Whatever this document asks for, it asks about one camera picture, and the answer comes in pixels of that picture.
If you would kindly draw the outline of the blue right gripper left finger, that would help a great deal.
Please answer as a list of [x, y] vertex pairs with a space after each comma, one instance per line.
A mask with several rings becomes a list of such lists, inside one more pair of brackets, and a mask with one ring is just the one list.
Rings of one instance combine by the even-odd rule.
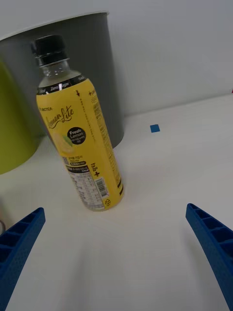
[[42, 207], [0, 236], [0, 310], [7, 308], [31, 249], [46, 221]]

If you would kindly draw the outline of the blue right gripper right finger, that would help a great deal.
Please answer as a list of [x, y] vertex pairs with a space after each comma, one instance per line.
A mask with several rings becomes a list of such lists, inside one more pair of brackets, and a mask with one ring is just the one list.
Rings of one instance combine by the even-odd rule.
[[229, 310], [233, 309], [233, 231], [189, 203], [185, 215], [214, 272]]

